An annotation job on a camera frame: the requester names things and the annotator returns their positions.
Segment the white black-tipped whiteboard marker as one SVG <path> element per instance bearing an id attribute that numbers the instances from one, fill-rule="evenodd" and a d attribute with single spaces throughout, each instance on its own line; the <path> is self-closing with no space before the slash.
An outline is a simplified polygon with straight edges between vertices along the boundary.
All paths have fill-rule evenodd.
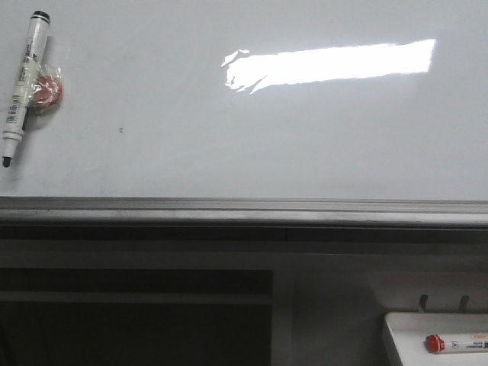
<path id="1" fill-rule="evenodd" d="M 2 134 L 4 143 L 2 165 L 5 168 L 10 166 L 16 149 L 23 140 L 27 109 L 40 74 L 50 23 L 50 16 L 44 11 L 35 11 L 30 17 L 26 47 Z"/>

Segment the white whiteboard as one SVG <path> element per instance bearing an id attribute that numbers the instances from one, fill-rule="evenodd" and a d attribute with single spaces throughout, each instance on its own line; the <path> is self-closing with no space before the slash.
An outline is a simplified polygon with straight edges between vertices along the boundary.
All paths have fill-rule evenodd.
<path id="1" fill-rule="evenodd" d="M 3 224 L 487 224 L 485 1 L 3 1 L 2 112 L 36 10 Z"/>

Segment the red-capped whiteboard marker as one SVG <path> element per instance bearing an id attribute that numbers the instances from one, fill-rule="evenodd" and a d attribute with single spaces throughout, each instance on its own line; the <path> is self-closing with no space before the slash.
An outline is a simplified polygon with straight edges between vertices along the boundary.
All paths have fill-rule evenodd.
<path id="1" fill-rule="evenodd" d="M 486 333 L 431 334 L 425 337 L 425 347 L 432 354 L 487 352 Z"/>

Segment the red round magnet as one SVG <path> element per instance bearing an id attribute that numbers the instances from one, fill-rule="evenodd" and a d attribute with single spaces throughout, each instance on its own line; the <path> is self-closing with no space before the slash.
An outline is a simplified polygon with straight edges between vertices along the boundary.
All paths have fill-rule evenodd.
<path id="1" fill-rule="evenodd" d="M 34 83 L 30 98 L 32 108 L 56 106 L 63 96 L 63 80 L 59 69 L 42 69 Z"/>

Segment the white marker tray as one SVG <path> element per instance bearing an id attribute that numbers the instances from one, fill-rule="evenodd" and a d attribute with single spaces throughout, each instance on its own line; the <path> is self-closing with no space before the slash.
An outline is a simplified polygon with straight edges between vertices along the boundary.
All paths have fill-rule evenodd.
<path id="1" fill-rule="evenodd" d="M 387 313 L 382 337 L 391 365 L 486 365 L 487 315 Z"/>

